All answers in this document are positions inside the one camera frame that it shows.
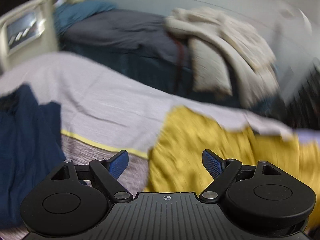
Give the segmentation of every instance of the yellow cloth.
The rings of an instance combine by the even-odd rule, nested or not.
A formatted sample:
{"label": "yellow cloth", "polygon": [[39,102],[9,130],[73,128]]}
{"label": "yellow cloth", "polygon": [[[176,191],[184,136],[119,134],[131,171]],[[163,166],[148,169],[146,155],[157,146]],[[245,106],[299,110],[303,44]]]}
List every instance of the yellow cloth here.
{"label": "yellow cloth", "polygon": [[[210,149],[223,159],[234,158],[246,165],[266,160],[311,187],[320,195],[320,150],[316,143],[299,144],[298,138],[255,135],[250,127],[228,132],[219,124],[186,107],[172,110],[149,155],[146,191],[196,192],[199,195],[212,177],[202,165],[202,152]],[[320,224],[317,201],[309,228]]]}

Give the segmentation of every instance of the navy blue garment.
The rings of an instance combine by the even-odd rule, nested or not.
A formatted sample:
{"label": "navy blue garment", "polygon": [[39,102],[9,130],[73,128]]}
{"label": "navy blue garment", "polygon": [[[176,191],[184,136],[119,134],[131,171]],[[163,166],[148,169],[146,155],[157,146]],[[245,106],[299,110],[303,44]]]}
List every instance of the navy blue garment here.
{"label": "navy blue garment", "polygon": [[39,106],[29,86],[0,98],[0,229],[19,226],[24,197],[59,163],[60,105]]}

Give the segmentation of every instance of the yellow stripe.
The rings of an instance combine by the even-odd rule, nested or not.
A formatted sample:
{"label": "yellow stripe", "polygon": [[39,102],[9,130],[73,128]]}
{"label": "yellow stripe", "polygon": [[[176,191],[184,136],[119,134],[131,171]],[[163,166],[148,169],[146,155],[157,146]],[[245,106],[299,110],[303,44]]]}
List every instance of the yellow stripe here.
{"label": "yellow stripe", "polygon": [[[96,148],[99,148],[99,149],[103,149],[103,150],[107,150],[107,151],[110,151],[110,152],[119,152],[121,150],[124,150],[124,148],[114,148],[114,147],[111,147],[111,146],[108,146],[108,145],[105,145],[105,144],[101,144],[101,143],[97,143],[97,142],[94,142],[92,140],[89,140],[87,138],[84,138],[82,137],[81,135],[78,135],[76,133],[73,133],[73,132],[69,132],[67,130],[64,130],[62,129],[61,130],[61,134],[63,135],[66,135],[68,137],[71,137],[71,138],[74,138],[74,139],[77,139],[83,143],[86,143],[88,145],[91,145],[93,147],[96,147]],[[145,153],[145,152],[141,152],[141,151],[138,151],[138,150],[135,150],[135,149],[125,149],[128,153],[130,154],[133,154],[133,155],[136,155],[140,158],[143,158],[143,159],[148,159],[148,154]]]}

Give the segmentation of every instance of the triangular cutout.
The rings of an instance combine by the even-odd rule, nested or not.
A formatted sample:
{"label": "triangular cutout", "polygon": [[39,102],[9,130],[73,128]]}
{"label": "triangular cutout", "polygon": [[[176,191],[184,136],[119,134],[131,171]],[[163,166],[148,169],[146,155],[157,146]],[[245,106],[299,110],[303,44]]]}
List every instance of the triangular cutout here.
{"label": "triangular cutout", "polygon": [[262,174],[264,175],[281,175],[281,173],[269,165],[263,165]]}
{"label": "triangular cutout", "polygon": [[51,180],[59,180],[59,179],[69,179],[69,168],[68,166],[63,166],[61,169],[52,177]]}

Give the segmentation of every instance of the blue gripper pad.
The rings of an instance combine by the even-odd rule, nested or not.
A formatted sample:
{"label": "blue gripper pad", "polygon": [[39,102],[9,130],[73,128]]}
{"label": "blue gripper pad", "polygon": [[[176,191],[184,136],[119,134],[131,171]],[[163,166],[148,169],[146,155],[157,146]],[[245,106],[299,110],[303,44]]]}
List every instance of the blue gripper pad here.
{"label": "blue gripper pad", "polygon": [[216,179],[226,167],[226,162],[210,150],[204,150],[202,152],[202,164],[214,179]]}
{"label": "blue gripper pad", "polygon": [[115,156],[107,160],[109,163],[108,171],[115,178],[118,179],[122,172],[128,167],[129,155],[127,151],[121,151]]}

